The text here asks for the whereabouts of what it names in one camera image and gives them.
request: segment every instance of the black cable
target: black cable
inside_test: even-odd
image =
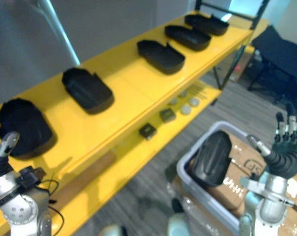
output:
[[[44,180],[42,181],[41,183],[45,183],[45,182],[49,182],[49,187],[48,187],[48,191],[49,191],[49,195],[51,196],[59,187],[59,182],[54,180],[54,179],[47,179],[47,180]],[[53,189],[52,192],[50,192],[50,184],[51,182],[55,183],[55,188]]]
[[[49,184],[48,184],[48,190],[50,190],[50,185],[51,185],[51,181],[49,182]]]
[[[63,227],[63,225],[64,225],[64,217],[63,217],[63,215],[57,210],[57,209],[55,209],[55,208],[53,208],[52,206],[48,206],[51,210],[54,210],[59,216],[61,216],[61,218],[62,218],[62,223],[61,223],[61,226],[60,226],[60,228],[58,229],[58,231],[53,235],[53,236],[56,236],[60,231],[61,231],[61,229],[62,229],[62,227]]]

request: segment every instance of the yellow shelf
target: yellow shelf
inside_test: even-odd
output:
[[[148,122],[157,129],[157,134],[151,140],[145,140],[138,130],[132,132],[127,138],[116,145],[112,152],[117,159],[99,177],[76,195],[61,210],[65,216],[65,224],[60,235],[70,235],[97,212],[118,190],[120,190],[142,167],[144,167],[175,135],[188,125],[202,110],[204,110],[219,95],[220,91],[197,82],[188,89],[185,98],[178,98],[175,106],[171,108],[176,119],[163,123],[159,113],[151,117]],[[191,108],[189,115],[180,113],[180,107],[188,104],[192,97],[198,97],[200,105]],[[54,229],[60,225],[60,217],[53,218]]]
[[[183,17],[165,25],[169,24],[182,25]],[[213,36],[207,49],[194,52],[167,38],[165,25],[82,64],[96,72],[114,93],[114,104],[100,114],[88,115],[78,106],[64,89],[62,73],[19,94],[17,97],[32,101],[44,113],[58,140],[52,149],[31,160],[10,158],[14,169],[42,167],[48,178],[53,177],[60,182],[60,188],[64,187],[251,35],[250,30],[229,27],[223,36]],[[164,75],[150,66],[137,52],[136,43],[142,39],[164,45],[169,42],[186,56],[183,68]],[[6,230],[0,212],[0,232]]]

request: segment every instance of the plastic storage box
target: plastic storage box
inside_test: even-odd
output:
[[[204,206],[222,225],[230,230],[233,235],[239,235],[239,220],[223,205],[213,198],[206,190],[199,186],[192,177],[186,172],[186,167],[193,158],[193,155],[202,146],[205,140],[214,132],[226,130],[249,144],[246,140],[247,133],[225,121],[214,123],[210,129],[190,148],[190,150],[180,159],[177,164],[177,172],[182,180],[182,187],[189,194],[194,196],[200,204]]]

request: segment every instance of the gray wall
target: gray wall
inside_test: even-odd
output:
[[[231,0],[230,10],[248,15],[256,15],[262,1],[263,0]],[[290,1],[293,0],[270,0],[262,17],[268,19],[271,25],[275,25]]]
[[[275,25],[281,37],[297,44],[297,0],[291,0]]]
[[[230,4],[230,0],[211,2],[227,8]],[[84,61],[183,15],[194,8],[195,0],[53,0],[52,3],[80,61]],[[0,103],[70,66],[41,14],[25,0],[0,0]]]

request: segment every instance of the chair leg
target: chair leg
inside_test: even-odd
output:
[[[276,104],[277,104],[278,102],[280,102],[284,97],[285,97],[284,94],[277,96],[277,97],[275,98],[273,104],[276,105]]]
[[[258,75],[255,77],[255,79],[252,80],[252,82],[250,83],[249,87],[247,88],[248,91],[252,91],[252,90],[254,90],[254,88],[253,88],[253,84],[255,84],[256,81],[258,81],[258,80],[260,79],[260,77],[262,76],[262,73],[263,73],[264,71],[266,71],[266,69],[263,68],[263,69],[260,71],[260,73],[258,73]]]

